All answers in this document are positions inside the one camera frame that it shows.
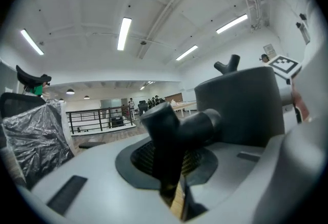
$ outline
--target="y-shaped black part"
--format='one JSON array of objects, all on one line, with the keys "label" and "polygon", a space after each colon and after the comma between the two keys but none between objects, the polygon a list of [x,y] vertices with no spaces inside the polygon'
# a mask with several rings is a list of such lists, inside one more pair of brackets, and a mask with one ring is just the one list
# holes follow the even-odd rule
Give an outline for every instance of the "y-shaped black part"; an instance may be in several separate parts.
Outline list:
[{"label": "y-shaped black part", "polygon": [[171,205],[185,151],[200,147],[220,129],[220,115],[207,109],[180,121],[170,103],[164,102],[148,110],[140,119],[155,146],[152,175],[160,180],[160,194]]},{"label": "y-shaped black part", "polygon": [[231,55],[230,61],[227,65],[224,65],[221,62],[216,62],[214,68],[220,71],[222,74],[231,73],[237,71],[237,67],[240,61],[240,56],[237,54]]}]

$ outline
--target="table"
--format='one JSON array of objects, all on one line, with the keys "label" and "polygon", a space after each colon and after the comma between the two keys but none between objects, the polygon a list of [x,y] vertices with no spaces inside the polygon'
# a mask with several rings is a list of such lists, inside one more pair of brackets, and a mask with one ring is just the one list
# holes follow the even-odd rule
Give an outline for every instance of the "table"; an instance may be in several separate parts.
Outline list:
[{"label": "table", "polygon": [[181,105],[178,105],[176,107],[172,107],[174,111],[178,111],[180,110],[181,111],[181,116],[183,117],[183,109],[184,108],[187,108],[187,107],[190,107],[192,105],[196,104],[196,102],[191,102],[191,103],[187,103],[187,104],[181,104]]}]

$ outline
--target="ceiling fixture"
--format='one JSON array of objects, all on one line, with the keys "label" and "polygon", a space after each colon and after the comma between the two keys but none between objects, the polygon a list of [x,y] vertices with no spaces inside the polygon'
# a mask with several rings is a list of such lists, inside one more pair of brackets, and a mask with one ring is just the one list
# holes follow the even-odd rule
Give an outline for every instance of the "ceiling fixture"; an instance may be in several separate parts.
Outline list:
[{"label": "ceiling fixture", "polygon": [[198,48],[198,46],[194,45],[187,52],[185,52],[184,54],[182,54],[181,56],[179,56],[176,60],[177,61],[181,60],[182,58],[184,58],[186,55],[190,54],[192,51],[196,50],[197,48]]},{"label": "ceiling fixture", "polygon": [[118,45],[117,45],[117,49],[120,51],[124,50],[125,41],[127,39],[127,35],[129,32],[131,22],[132,22],[132,19],[126,18],[126,17],[123,18],[121,30],[119,31]]},{"label": "ceiling fixture", "polygon": [[216,30],[216,32],[219,34],[219,33],[222,33],[223,31],[229,29],[230,27],[233,27],[234,25],[246,20],[248,17],[247,17],[247,14],[244,14],[243,16],[233,20],[232,22],[226,24],[225,26],[221,27],[220,29]]},{"label": "ceiling fixture", "polygon": [[23,35],[26,41],[29,42],[29,44],[33,47],[33,49],[37,51],[39,55],[44,55],[44,52],[36,45],[36,43],[32,40],[32,38],[30,37],[30,35],[27,33],[25,29],[20,31],[20,33]]},{"label": "ceiling fixture", "polygon": [[66,94],[73,95],[73,94],[75,94],[75,92],[73,89],[69,89],[69,90],[67,90]]}]

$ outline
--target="black cylinder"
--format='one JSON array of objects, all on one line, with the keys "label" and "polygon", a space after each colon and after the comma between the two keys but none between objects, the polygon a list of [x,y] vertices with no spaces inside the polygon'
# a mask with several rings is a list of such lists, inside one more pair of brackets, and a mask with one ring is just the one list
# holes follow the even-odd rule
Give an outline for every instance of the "black cylinder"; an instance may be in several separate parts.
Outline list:
[{"label": "black cylinder", "polygon": [[195,88],[197,110],[213,108],[221,115],[221,142],[265,147],[284,133],[282,106],[272,68],[228,73]]}]

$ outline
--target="black mesh grille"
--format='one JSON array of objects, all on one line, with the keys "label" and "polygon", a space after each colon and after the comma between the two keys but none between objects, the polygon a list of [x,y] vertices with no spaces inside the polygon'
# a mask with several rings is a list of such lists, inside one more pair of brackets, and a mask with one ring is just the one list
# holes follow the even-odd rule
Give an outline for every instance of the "black mesh grille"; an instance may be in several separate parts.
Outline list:
[{"label": "black mesh grille", "polygon": [[[152,175],[154,150],[155,147],[152,141],[136,149],[131,155],[132,164],[138,170],[141,170],[148,175]],[[196,150],[186,151],[182,163],[182,174],[187,176],[200,165],[200,162],[201,155]]]}]

